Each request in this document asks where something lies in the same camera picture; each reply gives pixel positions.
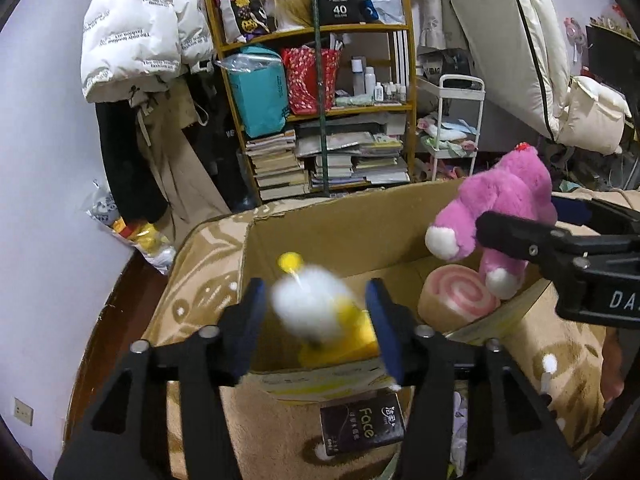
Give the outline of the person's hand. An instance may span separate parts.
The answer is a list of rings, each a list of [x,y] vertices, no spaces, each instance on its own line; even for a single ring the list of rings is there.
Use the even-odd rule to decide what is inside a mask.
[[[610,403],[624,390],[622,376],[623,351],[616,328],[608,327],[602,346],[600,390],[605,403]]]

